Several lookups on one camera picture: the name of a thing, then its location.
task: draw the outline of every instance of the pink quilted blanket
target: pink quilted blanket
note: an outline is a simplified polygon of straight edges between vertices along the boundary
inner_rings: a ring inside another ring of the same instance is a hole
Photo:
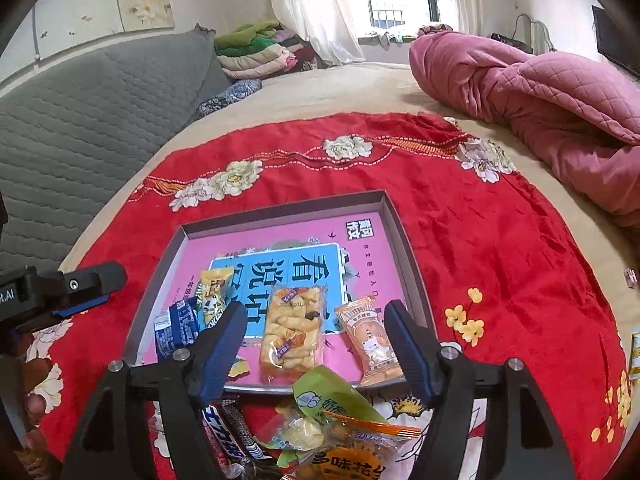
[[[508,122],[558,180],[640,240],[640,92],[617,70],[456,32],[418,38],[409,60],[427,94],[476,119]]]

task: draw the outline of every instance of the gray mattress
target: gray mattress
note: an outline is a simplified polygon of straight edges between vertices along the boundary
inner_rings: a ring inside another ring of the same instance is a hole
[[[57,269],[100,209],[230,85],[196,29],[65,61],[0,98],[0,269]]]

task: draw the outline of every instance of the stack of folded blankets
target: stack of folded blankets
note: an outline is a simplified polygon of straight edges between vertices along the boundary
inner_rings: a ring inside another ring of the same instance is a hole
[[[265,79],[322,63],[310,44],[276,20],[243,25],[217,37],[214,44],[222,70],[231,79]]]

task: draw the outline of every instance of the orange snack package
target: orange snack package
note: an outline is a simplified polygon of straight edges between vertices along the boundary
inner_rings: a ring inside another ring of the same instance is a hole
[[[420,428],[322,412],[329,417],[329,443],[302,460],[295,469],[296,480],[379,480],[402,445],[421,435]]]
[[[362,362],[362,386],[402,377],[402,368],[378,319],[375,302],[373,296],[365,296],[335,309]]]
[[[326,300],[320,286],[279,287],[264,324],[260,368],[270,380],[296,379],[322,364]]]

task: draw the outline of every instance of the red tablecloth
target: red tablecloth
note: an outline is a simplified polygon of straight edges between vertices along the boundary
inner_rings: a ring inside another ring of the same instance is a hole
[[[255,162],[230,166],[241,160]],[[198,178],[206,180],[193,185]],[[52,451],[64,455],[98,377],[122,354],[148,279],[178,226],[369,189],[386,189],[398,210],[440,337],[459,341],[476,360],[521,357],[558,420],[578,477],[602,478],[628,412],[625,358],[607,300],[545,197],[492,145],[434,115],[266,124],[169,155],[82,261],[117,260],[129,279],[106,306],[75,316],[50,346],[64,384],[60,405],[42,421]],[[470,300],[470,288],[482,293],[480,303]],[[446,313],[459,304],[466,319],[460,310]],[[482,330],[470,320],[482,320]],[[252,406],[256,412],[260,407]]]

